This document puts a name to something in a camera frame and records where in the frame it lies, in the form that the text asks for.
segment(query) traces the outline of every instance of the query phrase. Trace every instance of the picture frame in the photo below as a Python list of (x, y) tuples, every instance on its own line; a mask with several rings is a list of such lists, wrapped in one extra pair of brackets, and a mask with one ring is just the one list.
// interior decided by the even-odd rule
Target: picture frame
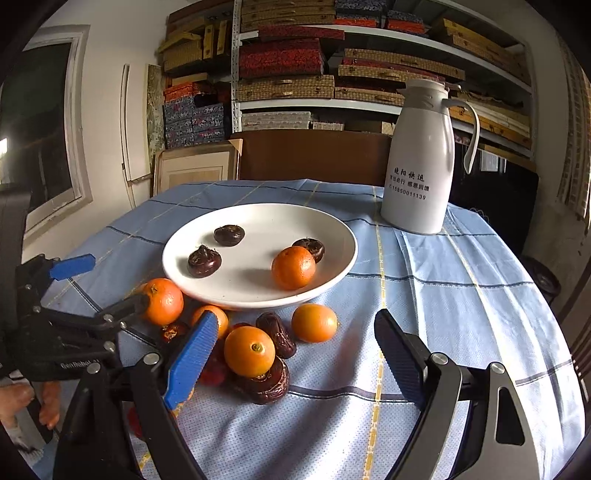
[(242, 139), (163, 150), (154, 167), (153, 195), (176, 185), (237, 180)]

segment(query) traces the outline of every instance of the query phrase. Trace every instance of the window frame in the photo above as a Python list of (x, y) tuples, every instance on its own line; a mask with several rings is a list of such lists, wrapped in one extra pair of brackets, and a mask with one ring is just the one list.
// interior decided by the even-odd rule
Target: window frame
[(81, 105), (82, 69), (89, 30), (89, 25), (40, 28), (23, 49), (26, 51), (60, 43), (71, 44), (64, 88), (64, 137), (72, 186), (27, 215), (25, 245), (92, 201), (82, 140)]

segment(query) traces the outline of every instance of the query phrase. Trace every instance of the window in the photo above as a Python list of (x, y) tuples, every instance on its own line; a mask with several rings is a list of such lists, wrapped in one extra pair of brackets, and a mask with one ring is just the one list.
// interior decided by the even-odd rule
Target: window
[(27, 232), (91, 201), (80, 124), (88, 27), (42, 28), (0, 87), (0, 183), (31, 190)]

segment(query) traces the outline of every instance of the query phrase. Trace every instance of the tablecloth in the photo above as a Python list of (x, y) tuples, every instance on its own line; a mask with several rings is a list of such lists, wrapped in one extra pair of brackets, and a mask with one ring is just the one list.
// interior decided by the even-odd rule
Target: tablecloth
[[(535, 440), (540, 476), (550, 480), (582, 439), (584, 419), (569, 349), (541, 293), (477, 213), (449, 205), (440, 233), (414, 235), (379, 217), (381, 196), (377, 187), (314, 180), (180, 185), (73, 252), (93, 254), (95, 269), (54, 283), (43, 305), (92, 315), (163, 276), (167, 239), (204, 213), (266, 202), (323, 210), (344, 221), (359, 243), (351, 272), (315, 299), (338, 315), (336, 337), (298, 346), (288, 360), (289, 393), (275, 404), (253, 405), (232, 391), (196, 388), (178, 424), (210, 480), (384, 478), (418, 417), (374, 338), (374, 315), (384, 307), (404, 331), (459, 365), (506, 365)], [(288, 320), (293, 310), (277, 313)], [(232, 322), (253, 323), (259, 314), (236, 312)], [(151, 351), (150, 335), (140, 327), (120, 334), (126, 364)], [(437, 479), (450, 472), (466, 412), (467, 402), (461, 402)], [(145, 444), (134, 439), (134, 448), (146, 478), (157, 478)]]

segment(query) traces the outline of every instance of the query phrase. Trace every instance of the robotic arm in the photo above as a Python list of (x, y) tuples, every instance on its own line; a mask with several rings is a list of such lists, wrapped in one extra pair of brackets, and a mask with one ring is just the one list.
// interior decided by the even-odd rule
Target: robotic arm
[[(138, 321), (147, 297), (132, 296), (94, 317), (41, 307), (54, 279), (87, 271), (94, 262), (87, 256), (60, 262), (40, 255), (21, 265), (27, 209), (26, 193), (0, 186), (0, 377), (18, 369), (33, 381), (80, 379), (61, 432), (54, 480), (142, 478), (123, 401), (136, 405), (162, 480), (207, 480), (171, 411), (187, 398), (213, 348), (215, 316), (204, 314), (186, 336), (123, 367), (117, 334)], [(470, 401), (470, 408), (450, 478), (539, 478), (527, 419), (502, 364), (493, 362), (486, 369), (458, 366), (443, 353), (431, 353), (418, 336), (404, 333), (388, 310), (376, 314), (374, 331), (403, 396), (420, 410), (387, 480), (433, 476), (456, 404), (462, 400)], [(45, 434), (43, 426), (38, 428)], [(4, 428), (0, 452), (8, 478), (37, 478)]]

